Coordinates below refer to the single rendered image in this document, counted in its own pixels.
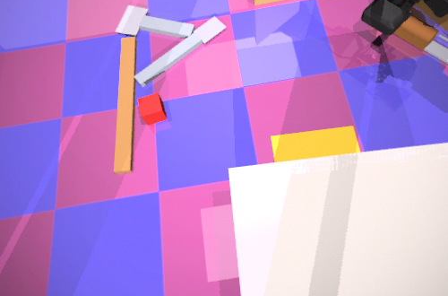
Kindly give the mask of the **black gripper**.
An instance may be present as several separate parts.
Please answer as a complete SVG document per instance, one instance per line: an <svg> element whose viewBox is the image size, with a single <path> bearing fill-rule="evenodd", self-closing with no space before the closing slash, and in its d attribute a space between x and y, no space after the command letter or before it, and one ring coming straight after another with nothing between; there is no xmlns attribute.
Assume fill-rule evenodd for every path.
<svg viewBox="0 0 448 296"><path fill-rule="evenodd" d="M373 0L362 14L362 21L384 35L392 35L413 13L413 0Z"/></svg>

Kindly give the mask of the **red cube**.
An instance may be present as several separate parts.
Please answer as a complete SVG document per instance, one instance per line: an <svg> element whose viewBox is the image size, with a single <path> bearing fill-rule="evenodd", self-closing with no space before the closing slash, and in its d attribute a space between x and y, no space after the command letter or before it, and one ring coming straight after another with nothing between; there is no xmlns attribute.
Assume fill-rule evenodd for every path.
<svg viewBox="0 0 448 296"><path fill-rule="evenodd" d="M158 93L138 99L142 118L147 125L167 120L164 103Z"/></svg>

